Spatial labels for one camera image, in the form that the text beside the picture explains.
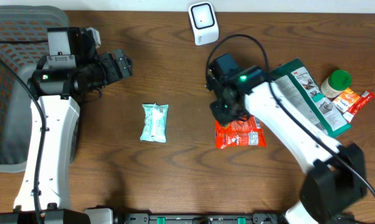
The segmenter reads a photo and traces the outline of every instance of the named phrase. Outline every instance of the white wall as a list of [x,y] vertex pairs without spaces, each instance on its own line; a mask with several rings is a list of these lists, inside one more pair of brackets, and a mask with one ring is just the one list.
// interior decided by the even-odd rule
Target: white wall
[[[187,11],[192,0],[0,0],[3,5],[41,6],[63,10]],[[375,0],[211,0],[218,12],[375,13]]]

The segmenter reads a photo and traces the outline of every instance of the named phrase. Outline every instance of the wooden table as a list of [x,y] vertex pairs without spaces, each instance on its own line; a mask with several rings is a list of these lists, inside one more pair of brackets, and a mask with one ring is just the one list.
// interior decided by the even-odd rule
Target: wooden table
[[[72,209],[113,205],[153,213],[285,211],[298,200],[304,175],[285,146],[265,128],[268,147],[215,149],[213,92],[204,66],[214,44],[195,46],[186,12],[67,12],[71,26],[100,31],[99,52],[122,48],[133,76],[84,105],[77,157],[70,166]],[[375,92],[375,15],[217,13],[220,39],[249,34],[264,44],[272,68],[300,57],[320,84],[337,68],[352,89]],[[264,66],[257,46],[230,40],[243,67]],[[167,143],[140,141],[143,103],[168,104]],[[375,100],[338,138],[355,141],[375,187]],[[23,174],[0,174],[0,212],[11,212]],[[371,196],[350,211],[375,219]]]

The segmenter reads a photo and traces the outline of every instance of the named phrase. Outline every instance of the teal snack package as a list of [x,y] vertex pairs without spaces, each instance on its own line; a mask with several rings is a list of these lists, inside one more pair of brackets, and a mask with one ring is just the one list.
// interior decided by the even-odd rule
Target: teal snack package
[[331,137],[343,134],[351,125],[325,97],[299,58],[271,72],[289,102],[312,124]]
[[142,105],[145,110],[145,126],[141,141],[166,142],[165,128],[167,125],[168,105]]

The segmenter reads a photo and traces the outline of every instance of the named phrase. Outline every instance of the green lid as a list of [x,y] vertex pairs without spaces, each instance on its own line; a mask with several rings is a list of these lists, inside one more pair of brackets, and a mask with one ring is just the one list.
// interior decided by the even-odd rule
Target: green lid
[[352,84],[351,75],[344,70],[335,70],[329,77],[329,85],[335,90],[347,89]]

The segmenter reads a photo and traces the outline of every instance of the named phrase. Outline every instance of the red candy wrapper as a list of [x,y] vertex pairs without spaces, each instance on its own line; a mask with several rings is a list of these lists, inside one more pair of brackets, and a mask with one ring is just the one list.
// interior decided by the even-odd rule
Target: red candy wrapper
[[375,97],[374,93],[370,92],[369,90],[366,90],[362,96],[348,109],[347,112],[343,114],[343,117],[345,120],[347,120],[349,123],[352,121],[356,113],[362,109],[363,106],[365,106],[369,101],[371,101]]
[[263,135],[262,122],[251,116],[248,121],[233,121],[226,127],[215,122],[216,148],[228,146],[267,146]]

